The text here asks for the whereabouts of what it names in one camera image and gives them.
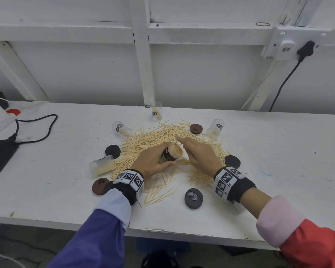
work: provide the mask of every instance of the pink cuff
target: pink cuff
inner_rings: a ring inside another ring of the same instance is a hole
[[[271,246],[278,248],[304,221],[302,212],[282,196],[273,197],[259,214],[257,230]]]

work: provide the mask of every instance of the wristband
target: wristband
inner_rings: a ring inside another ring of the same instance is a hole
[[[224,201],[239,202],[242,195],[255,184],[232,166],[225,166],[214,177],[213,190]]]
[[[121,172],[113,181],[110,189],[117,188],[133,205],[141,196],[144,190],[143,175],[134,169],[126,169]]]

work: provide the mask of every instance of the white switch box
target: white switch box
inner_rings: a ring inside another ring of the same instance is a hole
[[[298,60],[296,52],[309,40],[315,42],[314,51],[325,44],[331,44],[334,38],[330,36],[330,31],[331,29],[276,25],[265,43],[262,56],[280,61]]]

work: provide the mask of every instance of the red sleeve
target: red sleeve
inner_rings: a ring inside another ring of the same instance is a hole
[[[335,231],[320,228],[308,219],[280,249],[290,264],[297,268],[335,268]]]

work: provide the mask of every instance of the hand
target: hand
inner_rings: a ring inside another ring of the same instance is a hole
[[[146,179],[159,172],[165,171],[170,166],[176,165],[174,161],[167,161],[163,164],[159,163],[162,152],[170,143],[171,142],[165,142],[161,145],[143,150],[131,166],[131,169],[138,170],[143,174],[144,179]]]
[[[176,136],[176,139],[183,144],[190,163],[202,173],[214,177],[216,172],[224,167],[209,144],[197,142],[189,137]]]

